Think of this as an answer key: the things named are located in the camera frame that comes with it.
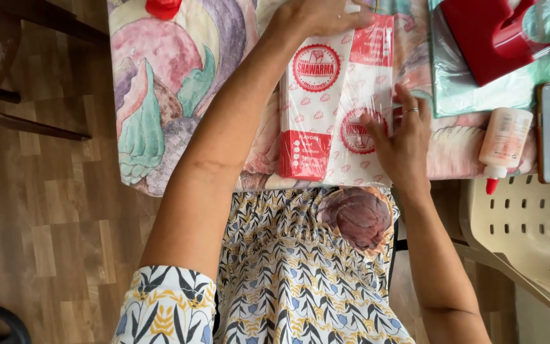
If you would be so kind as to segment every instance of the hand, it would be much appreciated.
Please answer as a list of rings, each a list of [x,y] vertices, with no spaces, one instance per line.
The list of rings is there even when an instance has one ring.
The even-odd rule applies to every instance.
[[[432,111],[427,100],[413,97],[404,86],[396,84],[395,90],[402,103],[403,117],[402,126],[393,137],[388,138],[381,124],[367,113],[360,121],[373,138],[379,162],[401,196],[429,196],[426,165]]]
[[[275,12],[271,23],[298,25],[305,37],[332,36],[375,23],[366,6],[359,12],[345,13],[345,3],[346,0],[288,0]]]

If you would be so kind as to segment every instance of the beige plastic chair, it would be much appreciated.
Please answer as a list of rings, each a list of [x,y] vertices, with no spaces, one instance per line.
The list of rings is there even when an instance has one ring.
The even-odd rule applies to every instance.
[[[550,184],[538,177],[502,179],[485,193],[485,179],[462,182],[460,254],[502,271],[550,308]]]

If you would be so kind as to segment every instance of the dress sleeve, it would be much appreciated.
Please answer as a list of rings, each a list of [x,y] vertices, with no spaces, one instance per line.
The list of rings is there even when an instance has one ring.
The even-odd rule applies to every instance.
[[[215,283],[199,272],[141,268],[126,292],[112,343],[211,343],[215,293]]]

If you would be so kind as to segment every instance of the floral tablecloth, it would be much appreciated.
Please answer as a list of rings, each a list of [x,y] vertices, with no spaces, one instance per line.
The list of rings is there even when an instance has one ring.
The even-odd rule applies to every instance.
[[[118,160],[123,183],[149,195],[163,194],[194,129],[213,96],[256,44],[283,0],[183,0],[162,21],[145,0],[108,0],[116,103]],[[427,0],[380,1],[393,14],[394,82],[432,100]],[[394,116],[400,116],[398,107]],[[478,153],[489,114],[435,119],[428,152],[431,179],[480,176]],[[313,184],[275,174],[279,159],[279,92],[271,96],[237,190],[297,189]],[[521,165],[536,162],[532,131]]]

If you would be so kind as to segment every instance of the floral print fabric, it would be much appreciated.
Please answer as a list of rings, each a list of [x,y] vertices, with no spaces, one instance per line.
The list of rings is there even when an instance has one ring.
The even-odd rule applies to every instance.
[[[369,193],[379,199],[377,211],[362,211],[367,219],[379,217],[370,221],[379,227],[368,232],[383,237],[371,254],[343,238],[334,213],[330,225],[318,221],[322,202],[336,208],[326,203],[345,200],[340,190],[233,195],[216,283],[187,269],[140,269],[112,342],[412,343],[387,303],[392,236],[390,228],[378,229],[381,203],[392,219],[398,209],[388,190]],[[221,322],[212,339],[216,285]]]

